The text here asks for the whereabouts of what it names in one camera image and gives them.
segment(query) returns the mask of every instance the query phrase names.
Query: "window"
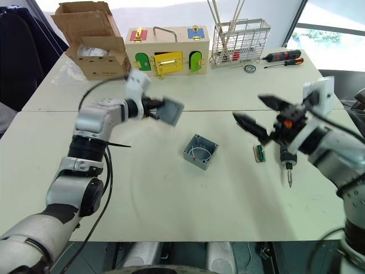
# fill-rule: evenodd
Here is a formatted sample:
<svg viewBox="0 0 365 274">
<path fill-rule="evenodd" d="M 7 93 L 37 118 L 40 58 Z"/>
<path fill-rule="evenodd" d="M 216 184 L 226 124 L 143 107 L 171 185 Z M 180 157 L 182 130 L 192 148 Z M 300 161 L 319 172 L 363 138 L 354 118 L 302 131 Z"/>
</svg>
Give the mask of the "window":
<svg viewBox="0 0 365 274">
<path fill-rule="evenodd" d="M 318 69 L 365 71 L 363 0 L 308 0 L 287 47 Z"/>
</svg>

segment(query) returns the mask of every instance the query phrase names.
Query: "wall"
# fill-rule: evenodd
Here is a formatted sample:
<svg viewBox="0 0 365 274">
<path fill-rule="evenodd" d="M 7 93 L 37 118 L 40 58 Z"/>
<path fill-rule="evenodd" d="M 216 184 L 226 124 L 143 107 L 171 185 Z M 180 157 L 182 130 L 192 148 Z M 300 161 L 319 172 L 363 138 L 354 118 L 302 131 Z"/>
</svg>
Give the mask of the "wall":
<svg viewBox="0 0 365 274">
<path fill-rule="evenodd" d="M 50 17 L 61 1 L 36 0 L 36 2 L 52 27 L 63 38 Z M 112 10 L 122 36 L 125 36 L 132 27 L 206 25 L 212 39 L 214 23 L 206 0 L 106 0 L 106 2 Z M 267 20 L 271 24 L 271 33 L 266 48 L 280 47 L 301 2 L 302 0 L 246 0 L 240 18 Z M 237 0 L 217 0 L 221 22 L 231 20 L 236 5 Z"/>
<path fill-rule="evenodd" d="M 0 6 L 11 6 L 11 5 L 18 5 L 20 7 L 29 8 L 28 4 L 25 0 L 0 0 Z"/>
</svg>

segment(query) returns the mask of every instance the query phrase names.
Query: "cardboard box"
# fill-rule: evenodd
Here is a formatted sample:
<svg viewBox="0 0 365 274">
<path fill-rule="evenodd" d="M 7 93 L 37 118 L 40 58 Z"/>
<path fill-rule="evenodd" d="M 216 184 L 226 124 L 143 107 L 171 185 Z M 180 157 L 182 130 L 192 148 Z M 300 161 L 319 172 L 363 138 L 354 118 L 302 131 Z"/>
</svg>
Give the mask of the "cardboard box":
<svg viewBox="0 0 365 274">
<path fill-rule="evenodd" d="M 109 54 L 106 57 L 79 57 L 77 51 L 80 44 L 107 50 Z M 131 69 L 122 37 L 82 37 L 81 43 L 73 43 L 65 54 L 81 68 L 89 80 L 104 80 L 126 76 Z"/>
<path fill-rule="evenodd" d="M 81 68 L 87 79 L 103 80 L 128 75 L 131 64 L 107 3 L 60 3 L 52 19 L 70 45 L 66 55 Z M 109 54 L 106 57 L 79 57 L 80 45 L 107 50 Z"/>
<path fill-rule="evenodd" d="M 120 36 L 105 2 L 60 3 L 51 17 L 69 45 L 81 43 L 83 36 Z"/>
</svg>

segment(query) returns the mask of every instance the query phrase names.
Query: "metal handle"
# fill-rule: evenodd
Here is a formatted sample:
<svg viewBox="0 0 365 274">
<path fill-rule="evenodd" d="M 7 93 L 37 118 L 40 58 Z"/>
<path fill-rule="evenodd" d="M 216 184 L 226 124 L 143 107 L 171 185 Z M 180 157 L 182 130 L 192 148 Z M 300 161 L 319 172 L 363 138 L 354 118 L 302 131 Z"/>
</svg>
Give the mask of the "metal handle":
<svg viewBox="0 0 365 274">
<path fill-rule="evenodd" d="M 175 42 L 177 42 L 177 35 L 176 35 L 176 33 L 174 31 L 167 30 L 167 29 L 164 29 L 162 27 L 153 27 L 153 34 L 154 34 L 154 36 L 156 36 L 156 29 L 163 30 L 163 31 L 167 31 L 168 33 L 172 33 L 175 36 Z"/>
</svg>

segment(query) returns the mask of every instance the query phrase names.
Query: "wire rack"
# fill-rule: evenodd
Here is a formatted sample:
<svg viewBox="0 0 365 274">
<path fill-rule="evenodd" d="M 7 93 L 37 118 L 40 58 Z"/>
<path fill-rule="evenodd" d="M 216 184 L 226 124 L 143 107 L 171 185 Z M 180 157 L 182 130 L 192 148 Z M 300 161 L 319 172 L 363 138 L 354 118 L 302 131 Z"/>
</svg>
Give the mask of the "wire rack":
<svg viewBox="0 0 365 274">
<path fill-rule="evenodd" d="M 212 57 L 214 65 L 231 65 L 259 60 L 271 26 L 264 19 L 240 19 L 232 31 L 232 22 L 215 26 Z"/>
</svg>

